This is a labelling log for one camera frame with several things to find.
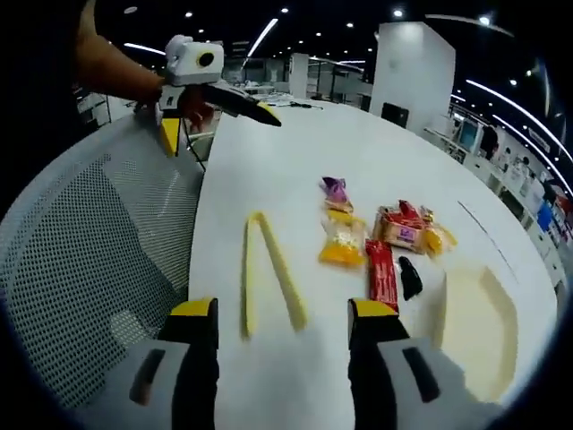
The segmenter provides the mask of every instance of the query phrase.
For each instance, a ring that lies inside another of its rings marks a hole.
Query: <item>beige tray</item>
[[[434,340],[462,368],[478,400],[497,401],[515,373],[516,308],[487,267],[458,267],[446,277],[443,327]]]

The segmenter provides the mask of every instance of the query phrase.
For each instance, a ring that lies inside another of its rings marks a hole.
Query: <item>yellow tongs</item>
[[[273,234],[270,224],[265,215],[256,211],[251,214],[247,219],[244,226],[244,249],[243,249],[243,279],[242,279],[242,301],[243,301],[243,337],[246,339],[251,338],[256,328],[256,319],[254,315],[253,299],[252,299],[252,266],[253,260],[253,245],[252,245],[252,229],[254,224],[259,224],[262,236],[267,246],[267,251],[270,255],[273,269],[277,275],[280,289],[282,290],[283,297],[286,302],[286,309],[290,318],[290,323],[295,331],[300,331],[306,327],[308,323],[308,314],[306,306],[296,289],[295,283],[291,279],[290,273],[278,248],[278,242]]]

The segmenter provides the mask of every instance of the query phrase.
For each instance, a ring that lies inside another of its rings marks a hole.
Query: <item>hand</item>
[[[203,100],[201,86],[192,85],[185,88],[179,98],[179,109],[191,121],[192,130],[201,133],[213,119],[214,109]]]

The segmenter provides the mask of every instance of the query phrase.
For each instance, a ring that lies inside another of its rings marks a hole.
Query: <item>red snack package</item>
[[[404,216],[404,219],[420,219],[420,215],[414,206],[410,204],[408,200],[398,200],[398,206],[400,208],[400,212]]]
[[[380,240],[366,240],[370,257],[370,299],[382,302],[398,312],[398,289],[392,261],[392,248]]]

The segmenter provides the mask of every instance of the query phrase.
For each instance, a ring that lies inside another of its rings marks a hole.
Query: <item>snack bag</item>
[[[326,193],[326,200],[324,201],[326,207],[335,211],[352,213],[354,207],[346,195],[346,180],[323,176],[322,181],[322,189]]]
[[[328,219],[323,223],[327,240],[319,261],[351,268],[363,264],[364,221],[339,211],[327,211],[327,215]]]
[[[381,206],[378,209],[373,237],[394,246],[424,253],[423,231],[426,222],[406,201],[398,207]]]
[[[449,251],[457,244],[458,241],[454,235],[452,235],[449,230],[438,223],[431,224],[424,231],[425,251],[431,257],[442,255],[444,252]]]
[[[398,312],[398,288],[391,246],[380,240],[366,240],[366,253],[370,257],[370,299]]]

